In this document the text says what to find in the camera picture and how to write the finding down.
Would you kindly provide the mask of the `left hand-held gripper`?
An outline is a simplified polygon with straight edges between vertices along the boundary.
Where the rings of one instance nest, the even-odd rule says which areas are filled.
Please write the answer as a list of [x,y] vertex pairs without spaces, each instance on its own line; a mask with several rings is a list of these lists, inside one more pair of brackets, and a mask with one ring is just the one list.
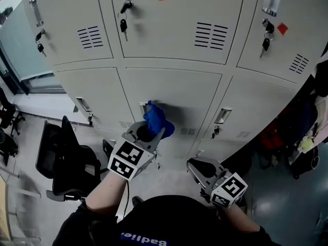
[[135,122],[115,142],[110,153],[107,169],[130,181],[141,173],[155,158],[155,150],[165,133],[165,127],[150,141],[141,141],[147,131],[145,120]]

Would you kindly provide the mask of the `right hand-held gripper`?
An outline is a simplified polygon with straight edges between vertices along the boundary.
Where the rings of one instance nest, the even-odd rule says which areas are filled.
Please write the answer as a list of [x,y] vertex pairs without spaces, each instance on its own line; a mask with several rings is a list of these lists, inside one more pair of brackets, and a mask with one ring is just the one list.
[[[193,157],[187,161],[187,168],[194,180],[205,188],[210,202],[223,208],[230,208],[248,188],[237,173],[231,173],[215,159]],[[213,175],[218,177],[210,182]]]

